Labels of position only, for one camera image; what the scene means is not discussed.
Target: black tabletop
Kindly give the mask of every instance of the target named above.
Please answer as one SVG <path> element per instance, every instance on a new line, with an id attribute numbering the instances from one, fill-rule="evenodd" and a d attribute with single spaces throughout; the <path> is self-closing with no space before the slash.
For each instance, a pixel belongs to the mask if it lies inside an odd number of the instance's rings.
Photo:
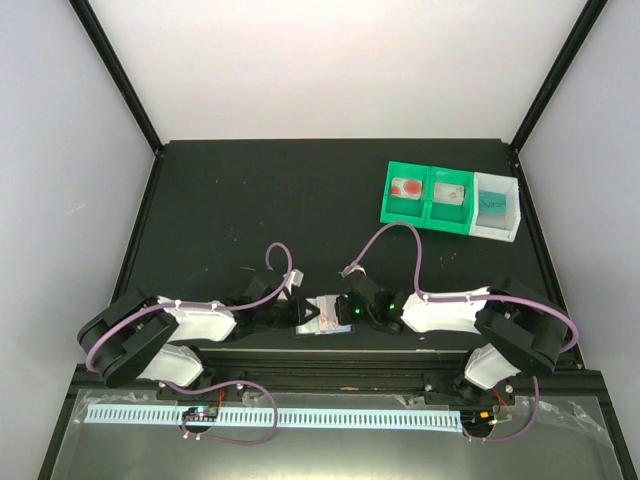
<path id="1" fill-rule="evenodd" d="M 246 285 L 280 241 L 305 274 L 309 297 L 338 291 L 338 271 L 378 228 L 389 161 L 511 175 L 499 140 L 224 140 L 173 141 L 163 162 L 127 287 L 183 300 L 220 299 Z M 488 285 L 508 275 L 545 294 L 523 221 L 514 243 L 420 230 L 420 285 L 445 292 Z M 388 288 L 411 288 L 411 232 L 386 232 L 363 259 L 367 274 Z M 274 266 L 285 258 L 274 252 Z M 358 326 L 355 333 L 295 338 L 291 330 L 225 349 L 413 351 L 467 350 L 479 336 L 451 332 L 394 337 Z"/>

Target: cable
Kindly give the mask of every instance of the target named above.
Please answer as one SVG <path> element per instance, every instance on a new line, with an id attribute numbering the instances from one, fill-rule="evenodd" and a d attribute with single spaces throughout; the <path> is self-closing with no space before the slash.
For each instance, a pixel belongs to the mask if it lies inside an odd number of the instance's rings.
<path id="1" fill-rule="evenodd" d="M 556 310 L 555 308 L 544 305 L 543 303 L 536 302 L 534 300 L 529 300 L 528 298 L 521 297 L 512 297 L 511 295 L 493 295 L 493 294 L 483 294 L 483 295 L 470 295 L 468 297 L 448 297 L 448 298 L 436 298 L 429 297 L 425 299 L 426 302 L 433 303 L 455 303 L 455 302 L 476 302 L 476 301 L 490 301 L 494 300 L 497 302 L 507 302 L 507 303 L 515 303 L 518 305 L 524 305 L 527 307 L 531 307 L 535 310 L 540 310 L 544 313 L 548 313 L 549 315 L 553 315 L 562 323 L 564 323 L 569 330 L 571 330 L 571 339 L 564 345 L 560 352 L 566 352 L 567 350 L 572 349 L 577 343 L 580 334 L 578 333 L 578 327 L 573 321 L 567 317 L 564 313 Z"/>
<path id="2" fill-rule="evenodd" d="M 273 407 L 273 425 L 271 426 L 269 431 L 258 440 L 234 440 L 233 438 L 219 437 L 218 435 L 206 435 L 204 433 L 195 434 L 187 430 L 188 417 L 186 417 L 182 422 L 182 432 L 187 437 L 189 435 L 195 435 L 196 437 L 199 435 L 201 438 L 206 438 L 207 440 L 218 440 L 220 442 L 232 443 L 233 445 L 242 445 L 245 447 L 251 447 L 254 445 L 260 445 L 262 443 L 268 442 L 276 434 L 276 430 L 278 428 L 278 405 L 276 404 L 276 400 L 275 398 L 273 398 L 273 395 L 271 395 L 269 390 L 264 388 L 262 385 L 249 382 L 247 380 L 231 380 L 229 382 L 217 383 L 207 388 L 201 388 L 200 390 L 187 390 L 186 388 L 179 387 L 170 382 L 166 382 L 166 385 L 172 388 L 173 390 L 175 390 L 176 392 L 182 393 L 183 395 L 202 395 L 204 393 L 210 393 L 225 387 L 236 386 L 236 385 L 246 385 L 248 387 L 253 387 L 256 390 L 259 390 L 260 392 L 264 393 L 264 395 L 269 399 L 271 406 Z"/>
<path id="3" fill-rule="evenodd" d="M 507 435 L 506 437 L 501 437 L 501 438 L 474 437 L 469 432 L 467 432 L 466 428 L 462 427 L 462 433 L 464 434 L 464 436 L 467 437 L 469 440 L 476 440 L 484 443 L 501 443 L 501 442 L 508 442 L 510 440 L 515 440 L 516 438 L 521 437 L 522 435 L 527 433 L 531 429 L 531 427 L 533 427 L 533 424 L 536 422 L 536 417 L 538 416 L 538 407 L 540 406 L 540 387 L 538 386 L 538 377 L 532 377 L 532 378 L 533 378 L 533 392 L 534 392 L 533 409 L 531 411 L 531 417 L 529 418 L 529 421 L 524 427 L 522 427 L 516 433 L 512 433 L 511 435 Z"/>
<path id="4" fill-rule="evenodd" d="M 102 337 L 100 337 L 96 341 L 96 343 L 93 344 L 93 346 L 89 350 L 89 353 L 87 353 L 87 358 L 85 360 L 85 366 L 87 367 L 87 370 L 89 370 L 90 372 L 96 371 L 96 369 L 93 366 L 93 359 L 96 353 L 98 352 L 98 350 L 100 350 L 100 348 L 110 338 L 112 338 L 116 333 L 118 333 L 120 330 L 122 330 L 126 326 L 132 324 L 139 318 L 144 317 L 145 315 L 148 315 L 149 313 L 156 312 L 158 310 L 164 310 L 165 308 L 173 309 L 173 308 L 182 308 L 182 307 L 198 308 L 202 310 L 211 310 L 215 308 L 219 312 L 238 312 L 241 310 L 248 310 L 250 308 L 259 307 L 260 305 L 263 305 L 267 303 L 269 300 L 275 298 L 280 294 L 280 292 L 284 289 L 284 287 L 286 287 L 287 282 L 289 281 L 289 277 L 291 276 L 291 271 L 293 270 L 293 259 L 291 258 L 291 252 L 286 247 L 286 245 L 280 242 L 272 243 L 271 245 L 269 245 L 269 248 L 267 248 L 267 254 L 265 258 L 267 268 L 272 269 L 271 264 L 269 262 L 269 254 L 275 247 L 282 249 L 282 251 L 284 251 L 285 255 L 287 256 L 287 272 L 284 274 L 284 279 L 282 280 L 282 283 L 278 286 L 278 288 L 276 288 L 273 292 L 271 292 L 266 297 L 261 298 L 260 300 L 257 300 L 255 302 L 248 303 L 246 305 L 235 305 L 231 307 L 216 306 L 215 304 L 205 303 L 205 302 L 181 302 L 179 300 L 176 300 L 174 302 L 158 303 L 156 305 L 151 305 L 150 307 L 142 308 L 138 310 L 136 313 L 129 315 L 121 322 L 118 322 L 111 329 L 109 329 L 104 335 L 102 335 Z"/>
<path id="5" fill-rule="evenodd" d="M 418 230 L 416 230 L 416 227 L 414 227 L 413 225 L 411 225 L 410 223 L 407 223 L 407 222 L 392 222 L 392 223 L 388 223 L 387 225 L 382 227 L 380 230 L 378 230 L 373 235 L 373 237 L 371 237 L 371 239 L 367 242 L 367 244 L 364 246 L 364 248 L 360 251 L 360 254 L 356 257 L 356 259 L 353 262 L 351 262 L 349 265 L 347 265 L 344 268 L 344 270 L 342 270 L 342 272 L 340 272 L 340 275 L 342 275 L 343 277 L 346 277 L 347 275 L 349 275 L 351 273 L 351 271 L 354 268 L 356 268 L 356 266 L 359 264 L 360 260 L 362 260 L 362 257 L 364 257 L 364 255 L 367 253 L 367 250 L 369 250 L 369 248 L 371 248 L 371 246 L 378 239 L 378 237 L 380 235 L 382 235 L 385 231 L 387 231 L 391 227 L 395 227 L 396 225 L 407 227 L 409 230 L 411 230 L 411 233 L 413 233 L 413 236 L 416 239 L 417 255 L 416 255 L 416 268 L 415 268 L 415 271 L 413 273 L 413 288 L 416 291 L 416 295 L 418 295 L 419 298 L 423 298 L 423 293 L 420 290 L 420 267 L 421 267 L 421 264 L 422 264 L 422 242 L 420 241 L 420 234 L 418 233 Z"/>

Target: white backdrop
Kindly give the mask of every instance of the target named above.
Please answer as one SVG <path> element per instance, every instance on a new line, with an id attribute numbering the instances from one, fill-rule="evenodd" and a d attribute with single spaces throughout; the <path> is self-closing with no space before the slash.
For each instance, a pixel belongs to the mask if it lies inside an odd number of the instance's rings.
<path id="1" fill-rule="evenodd" d="M 163 142 L 510 141 L 585 0 L 93 0 Z"/>

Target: gray wall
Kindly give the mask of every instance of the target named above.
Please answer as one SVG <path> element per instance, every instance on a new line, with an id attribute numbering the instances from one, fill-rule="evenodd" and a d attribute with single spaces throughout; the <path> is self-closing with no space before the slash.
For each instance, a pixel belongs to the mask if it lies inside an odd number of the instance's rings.
<path id="1" fill-rule="evenodd" d="M 640 2 L 609 2 L 526 144 L 531 182 L 590 368 L 640 467 Z"/>
<path id="2" fill-rule="evenodd" d="M 152 154 L 68 2 L 0 2 L 0 465 L 36 478 Z"/>

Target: purple cable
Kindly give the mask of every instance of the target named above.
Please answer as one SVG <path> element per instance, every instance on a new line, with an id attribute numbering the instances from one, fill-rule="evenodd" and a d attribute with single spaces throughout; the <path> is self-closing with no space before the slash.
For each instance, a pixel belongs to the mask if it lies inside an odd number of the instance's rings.
<path id="1" fill-rule="evenodd" d="M 362 257 L 364 257 L 364 255 L 367 253 L 367 250 L 371 248 L 371 245 L 373 245 L 373 243 L 378 239 L 378 237 L 382 235 L 385 231 L 389 230 L 391 227 L 395 227 L 396 225 L 407 227 L 409 230 L 411 230 L 411 233 L 413 233 L 413 236 L 416 239 L 417 255 L 416 255 L 416 268 L 413 273 L 413 288 L 416 291 L 416 295 L 418 295 L 418 297 L 420 298 L 423 298 L 422 297 L 423 293 L 420 290 L 420 266 L 422 264 L 422 242 L 420 241 L 420 234 L 418 234 L 416 227 L 414 227 L 413 225 L 407 222 L 388 223 L 387 225 L 382 227 L 380 230 L 378 230 L 373 235 L 373 237 L 371 237 L 371 239 L 367 242 L 367 244 L 364 246 L 364 248 L 362 249 L 360 254 L 356 257 L 356 259 L 353 262 L 351 262 L 349 265 L 347 265 L 344 268 L 344 270 L 342 270 L 342 272 L 340 272 L 340 275 L 345 277 L 349 273 L 351 273 L 351 271 L 356 267 L 356 265 L 359 264 L 360 260 L 362 260 Z"/>
<path id="2" fill-rule="evenodd" d="M 542 303 L 536 302 L 534 300 L 529 300 L 528 298 L 521 297 L 512 297 L 511 295 L 470 295 L 469 297 L 449 297 L 449 298 L 435 298 L 427 296 L 427 302 L 433 303 L 455 303 L 455 302 L 474 302 L 474 301 L 482 301 L 482 300 L 494 300 L 497 302 L 507 302 L 507 303 L 515 303 L 518 305 L 525 305 L 527 307 L 531 307 L 535 310 L 540 310 L 544 313 L 548 313 L 549 315 L 553 315 L 562 323 L 564 323 L 569 330 L 571 330 L 571 340 L 567 342 L 565 346 L 560 349 L 560 352 L 566 352 L 567 350 L 572 349 L 577 343 L 579 338 L 578 327 L 573 321 L 567 317 L 564 313 L 556 310 L 555 308 L 548 307 Z"/>
<path id="3" fill-rule="evenodd" d="M 114 325 L 113 328 L 108 330 L 102 337 L 100 337 L 96 341 L 96 343 L 93 344 L 93 347 L 91 347 L 91 349 L 89 350 L 89 353 L 87 353 L 87 358 L 85 360 L 85 366 L 87 367 L 87 370 L 89 370 L 90 372 L 96 371 L 95 368 L 93 367 L 93 358 L 95 357 L 98 350 L 100 350 L 100 348 L 110 338 L 112 338 L 116 333 L 118 333 L 120 330 L 122 330 L 126 326 L 132 324 L 139 318 L 144 317 L 149 313 L 155 312 L 157 310 L 163 310 L 165 308 L 179 308 L 179 307 L 199 308 L 202 310 L 211 310 L 215 307 L 215 309 L 220 312 L 238 312 L 241 310 L 248 310 L 250 308 L 259 307 L 260 305 L 267 303 L 269 300 L 275 298 L 280 294 L 280 292 L 284 289 L 284 287 L 286 287 L 287 282 L 289 281 L 289 277 L 291 276 L 291 271 L 293 270 L 293 259 L 291 258 L 291 252 L 286 247 L 286 245 L 280 242 L 272 243 L 271 245 L 269 245 L 269 248 L 267 248 L 267 255 L 266 255 L 267 268 L 271 269 L 271 265 L 269 263 L 269 254 L 275 247 L 281 248 L 284 251 L 285 255 L 287 256 L 287 273 L 284 274 L 284 279 L 282 280 L 282 283 L 278 286 L 278 288 L 276 288 L 273 292 L 271 292 L 266 297 L 261 298 L 260 300 L 257 300 L 255 302 L 248 303 L 246 305 L 236 305 L 232 307 L 227 307 L 227 306 L 216 307 L 214 304 L 204 303 L 204 302 L 179 302 L 179 304 L 176 302 L 165 302 L 165 303 L 158 303 L 150 307 L 142 308 L 138 310 L 136 313 L 129 315 L 127 318 L 125 318 L 121 322 Z"/>
<path id="4" fill-rule="evenodd" d="M 516 438 L 521 437 L 522 435 L 527 433 L 531 429 L 531 427 L 533 427 L 533 424 L 536 422 L 536 417 L 538 416 L 538 407 L 540 405 L 540 388 L 538 386 L 538 377 L 533 377 L 533 392 L 534 392 L 533 410 L 531 412 L 531 417 L 529 418 L 529 421 L 527 422 L 527 424 L 524 427 L 522 427 L 520 430 L 518 430 L 516 433 L 507 435 L 506 437 L 501 437 L 501 438 L 480 438 L 480 437 L 474 437 L 469 432 L 467 432 L 466 428 L 462 427 L 462 432 L 464 436 L 467 437 L 469 440 L 477 440 L 484 443 L 508 442 L 509 440 L 515 440 Z"/>
<path id="5" fill-rule="evenodd" d="M 206 438 L 207 440 L 218 440 L 220 442 L 232 443 L 233 445 L 242 445 L 245 447 L 260 445 L 261 443 L 265 443 L 271 440 L 271 438 L 273 438 L 273 436 L 276 434 L 276 430 L 278 428 L 278 405 L 276 404 L 276 400 L 273 398 L 273 395 L 271 395 L 271 393 L 269 393 L 269 391 L 266 388 L 264 388 L 262 385 L 249 382 L 247 380 L 231 380 L 230 382 L 218 383 L 216 385 L 212 385 L 207 388 L 201 388 L 200 390 L 187 390 L 186 388 L 179 387 L 177 385 L 174 385 L 173 383 L 169 383 L 169 382 L 166 383 L 168 387 L 172 388 L 178 393 L 182 393 L 183 395 L 202 395 L 204 393 L 213 392 L 215 390 L 219 390 L 225 387 L 236 386 L 238 384 L 246 385 L 248 387 L 253 387 L 256 390 L 259 390 L 260 392 L 264 393 L 265 396 L 269 399 L 269 402 L 273 407 L 273 425 L 271 426 L 271 429 L 266 433 L 266 435 L 264 435 L 262 438 L 259 438 L 258 440 L 248 440 L 248 441 L 234 440 L 232 438 L 219 437 L 217 435 L 205 435 L 203 433 L 200 434 L 200 437 Z M 188 417 L 185 418 L 184 421 L 182 422 L 182 432 L 187 436 L 196 435 L 195 433 L 189 432 L 187 430 L 187 421 L 188 421 Z"/>

